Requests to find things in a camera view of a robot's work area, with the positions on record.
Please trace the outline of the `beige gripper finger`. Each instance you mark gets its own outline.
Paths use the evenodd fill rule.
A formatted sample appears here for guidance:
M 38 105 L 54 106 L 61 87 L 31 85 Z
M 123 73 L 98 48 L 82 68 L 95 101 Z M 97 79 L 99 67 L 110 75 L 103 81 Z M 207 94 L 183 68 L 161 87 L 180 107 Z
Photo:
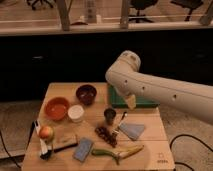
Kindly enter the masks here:
M 136 108 L 136 96 L 134 94 L 126 97 L 124 101 L 130 110 L 134 110 Z

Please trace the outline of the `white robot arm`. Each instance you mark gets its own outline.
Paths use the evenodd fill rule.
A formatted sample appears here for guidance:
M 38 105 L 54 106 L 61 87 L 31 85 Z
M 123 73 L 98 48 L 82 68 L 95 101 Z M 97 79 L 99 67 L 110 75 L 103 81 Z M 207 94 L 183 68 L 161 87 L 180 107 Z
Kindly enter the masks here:
M 130 109 L 136 107 L 136 97 L 142 96 L 213 125 L 213 86 L 142 74 L 140 65 L 140 57 L 126 50 L 105 74 Z

